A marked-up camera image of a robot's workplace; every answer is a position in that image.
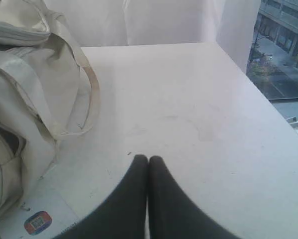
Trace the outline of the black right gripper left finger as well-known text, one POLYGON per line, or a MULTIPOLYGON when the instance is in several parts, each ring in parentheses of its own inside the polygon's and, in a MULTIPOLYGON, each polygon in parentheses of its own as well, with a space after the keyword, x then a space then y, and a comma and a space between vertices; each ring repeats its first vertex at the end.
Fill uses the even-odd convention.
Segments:
POLYGON ((91 214, 63 232, 62 239, 144 239, 148 158, 136 155, 126 174, 91 214))

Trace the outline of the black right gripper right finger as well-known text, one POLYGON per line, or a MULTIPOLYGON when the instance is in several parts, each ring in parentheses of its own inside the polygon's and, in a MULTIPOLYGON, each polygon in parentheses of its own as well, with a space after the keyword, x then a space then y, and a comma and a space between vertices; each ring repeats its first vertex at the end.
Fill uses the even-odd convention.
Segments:
POLYGON ((184 193, 160 156, 149 159, 149 232, 152 239, 236 239, 184 193))

